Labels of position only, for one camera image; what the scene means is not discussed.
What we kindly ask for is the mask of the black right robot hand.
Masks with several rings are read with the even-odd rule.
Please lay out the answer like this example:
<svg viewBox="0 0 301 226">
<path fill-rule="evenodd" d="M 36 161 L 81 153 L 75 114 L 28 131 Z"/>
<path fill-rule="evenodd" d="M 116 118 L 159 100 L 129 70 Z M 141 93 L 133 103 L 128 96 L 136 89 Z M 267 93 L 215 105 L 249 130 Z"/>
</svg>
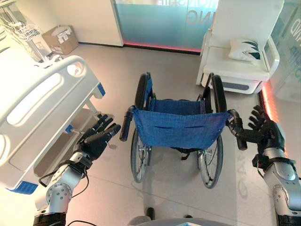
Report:
<svg viewBox="0 0 301 226">
<path fill-rule="evenodd" d="M 257 151 L 260 154 L 267 148 L 285 150 L 285 138 L 278 124 L 270 119 L 261 106 L 253 107 L 249 120 L 248 126 L 251 129 L 240 129 L 236 133 L 238 139 L 257 144 Z"/>
</svg>

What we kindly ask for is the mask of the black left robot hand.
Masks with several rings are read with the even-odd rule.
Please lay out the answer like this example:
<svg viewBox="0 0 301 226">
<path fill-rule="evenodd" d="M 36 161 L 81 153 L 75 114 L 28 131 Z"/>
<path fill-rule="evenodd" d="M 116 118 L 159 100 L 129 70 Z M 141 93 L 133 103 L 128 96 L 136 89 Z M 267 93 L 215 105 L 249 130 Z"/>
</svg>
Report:
<svg viewBox="0 0 301 226">
<path fill-rule="evenodd" d="M 113 118 L 107 114 L 98 114 L 98 121 L 80 137 L 76 150 L 85 152 L 90 160 L 97 160 L 104 152 L 108 142 L 119 132 L 121 126 L 113 123 Z"/>
</svg>

